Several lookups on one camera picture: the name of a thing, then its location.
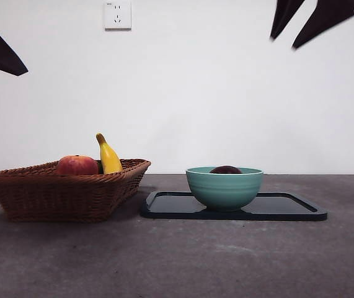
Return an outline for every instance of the banana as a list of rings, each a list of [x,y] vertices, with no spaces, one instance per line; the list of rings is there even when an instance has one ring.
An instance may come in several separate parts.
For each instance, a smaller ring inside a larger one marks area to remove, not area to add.
[[[97,138],[98,144],[100,145],[100,157],[104,174],[121,171],[123,167],[120,163],[120,159],[116,152],[105,141],[104,136],[101,133],[97,133],[95,137]]]

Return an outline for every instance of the red apple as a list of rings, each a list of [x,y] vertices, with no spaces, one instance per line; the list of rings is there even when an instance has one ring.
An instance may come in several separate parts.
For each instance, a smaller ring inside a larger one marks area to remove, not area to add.
[[[94,175],[99,173],[99,168],[97,161],[89,156],[68,155],[60,159],[56,173],[61,175]]]
[[[213,174],[242,174],[239,168],[234,166],[217,166],[212,169],[210,173]]]

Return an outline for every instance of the wall socket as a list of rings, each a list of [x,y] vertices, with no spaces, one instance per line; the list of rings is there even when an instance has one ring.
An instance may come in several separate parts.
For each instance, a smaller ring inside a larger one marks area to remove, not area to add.
[[[112,1],[104,4],[105,30],[131,30],[131,2]]]

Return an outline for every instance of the teal bowl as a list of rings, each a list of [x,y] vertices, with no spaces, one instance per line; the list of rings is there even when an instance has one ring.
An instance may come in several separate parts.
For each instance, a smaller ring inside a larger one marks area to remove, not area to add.
[[[186,170],[188,185],[195,198],[216,211],[236,211],[256,197],[262,183],[260,169],[239,168],[242,174],[213,174],[214,166]]]

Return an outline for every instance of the wicker basket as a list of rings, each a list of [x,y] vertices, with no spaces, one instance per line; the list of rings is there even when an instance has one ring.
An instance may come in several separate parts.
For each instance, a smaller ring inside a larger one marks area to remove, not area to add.
[[[100,222],[138,190],[150,161],[120,160],[123,171],[58,175],[58,161],[0,171],[0,205],[13,222]]]

